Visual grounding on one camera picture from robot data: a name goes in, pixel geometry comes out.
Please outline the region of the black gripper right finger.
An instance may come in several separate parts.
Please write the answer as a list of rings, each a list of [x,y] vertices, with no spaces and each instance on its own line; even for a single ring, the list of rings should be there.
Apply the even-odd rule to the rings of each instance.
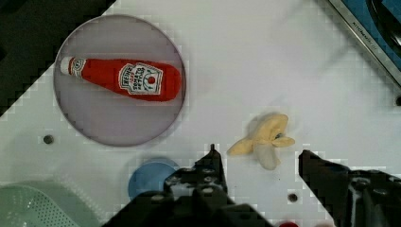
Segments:
[[[401,227],[401,182],[383,171],[352,170],[310,150],[298,156],[299,175],[336,227]]]

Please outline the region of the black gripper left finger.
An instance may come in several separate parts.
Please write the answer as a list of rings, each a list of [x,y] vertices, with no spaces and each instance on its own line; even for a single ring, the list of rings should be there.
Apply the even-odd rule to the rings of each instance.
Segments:
[[[248,204],[228,196],[220,153],[169,175],[160,191],[144,192],[102,227],[271,227]]]

